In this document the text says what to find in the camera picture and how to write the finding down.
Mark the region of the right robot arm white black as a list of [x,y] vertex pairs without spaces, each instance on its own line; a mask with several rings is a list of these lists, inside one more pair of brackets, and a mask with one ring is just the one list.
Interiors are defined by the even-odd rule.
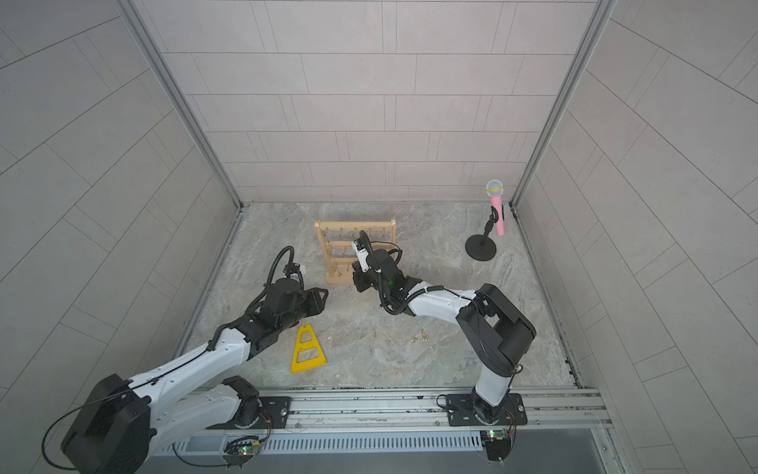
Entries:
[[435,318],[461,329],[482,363],[466,411],[484,425],[516,424],[511,383],[536,338],[535,327],[521,311],[492,284],[464,292],[405,276],[398,268],[401,250],[375,249],[364,231],[353,241],[353,251],[356,289],[377,290],[385,312]]

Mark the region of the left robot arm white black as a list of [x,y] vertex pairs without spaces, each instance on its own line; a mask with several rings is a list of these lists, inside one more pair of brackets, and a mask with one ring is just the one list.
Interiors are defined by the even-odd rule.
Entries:
[[260,392],[227,371],[321,314],[329,296],[325,288],[306,288],[293,247],[281,249],[276,260],[286,262],[282,278],[269,274],[242,315],[217,327],[207,343],[151,371],[99,381],[68,413],[73,422],[60,443],[66,470],[134,473],[165,446],[215,426],[262,426],[269,435],[274,419]]

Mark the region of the wooden jewelry display stand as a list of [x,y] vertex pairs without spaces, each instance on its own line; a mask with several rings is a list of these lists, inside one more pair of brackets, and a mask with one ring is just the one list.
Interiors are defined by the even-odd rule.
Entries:
[[369,236],[397,240],[397,221],[325,221],[316,219],[314,228],[326,266],[326,282],[330,286],[353,285],[353,263],[357,261],[353,241],[361,230]]

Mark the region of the black microphone stand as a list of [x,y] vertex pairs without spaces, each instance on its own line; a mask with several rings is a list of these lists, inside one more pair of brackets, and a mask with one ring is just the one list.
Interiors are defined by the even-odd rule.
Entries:
[[482,234],[470,236],[465,243],[465,251],[469,257],[479,262],[488,262],[495,258],[497,245],[490,238],[490,233],[499,221],[499,213],[491,207],[490,217]]

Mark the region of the pink toy microphone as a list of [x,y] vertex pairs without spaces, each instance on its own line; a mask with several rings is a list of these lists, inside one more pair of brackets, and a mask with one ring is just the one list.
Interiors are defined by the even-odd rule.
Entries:
[[505,235],[505,207],[503,206],[503,193],[505,192],[505,186],[503,182],[498,179],[493,179],[487,183],[486,187],[487,195],[491,200],[491,209],[493,217],[493,223],[495,223],[495,230],[497,235]]

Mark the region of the left green circuit board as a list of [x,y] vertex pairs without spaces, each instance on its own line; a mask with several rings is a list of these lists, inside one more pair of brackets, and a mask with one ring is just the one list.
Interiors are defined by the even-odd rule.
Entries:
[[262,444],[257,436],[243,436],[229,442],[223,450],[222,457],[228,465],[242,466],[257,456]]

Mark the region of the green circuit board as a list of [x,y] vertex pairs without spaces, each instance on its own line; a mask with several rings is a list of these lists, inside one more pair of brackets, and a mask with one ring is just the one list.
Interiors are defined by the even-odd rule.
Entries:
[[488,462],[504,464],[513,448],[511,435],[505,431],[481,431],[480,435]]
[[223,450],[222,457],[228,465],[242,466],[257,456],[262,444],[257,436],[243,436],[229,442]]

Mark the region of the right green circuit board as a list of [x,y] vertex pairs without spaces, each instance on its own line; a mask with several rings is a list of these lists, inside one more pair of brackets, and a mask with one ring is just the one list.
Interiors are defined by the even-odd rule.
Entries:
[[513,448],[511,435],[505,431],[481,431],[480,435],[488,462],[504,464]]

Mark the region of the yellow triangular plastic frame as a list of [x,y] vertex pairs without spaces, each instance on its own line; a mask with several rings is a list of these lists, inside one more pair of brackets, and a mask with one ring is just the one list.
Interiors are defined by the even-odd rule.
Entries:
[[321,344],[311,325],[298,328],[291,363],[291,373],[298,374],[327,365]]

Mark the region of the aluminium mounting rail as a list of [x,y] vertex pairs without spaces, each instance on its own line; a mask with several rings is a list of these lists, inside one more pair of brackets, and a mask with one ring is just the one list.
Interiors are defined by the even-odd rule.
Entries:
[[164,442],[199,433],[317,433],[600,429],[613,423],[595,389],[511,391],[493,422],[463,389],[264,390],[244,408],[233,389],[195,391],[170,408],[153,408],[148,432]]

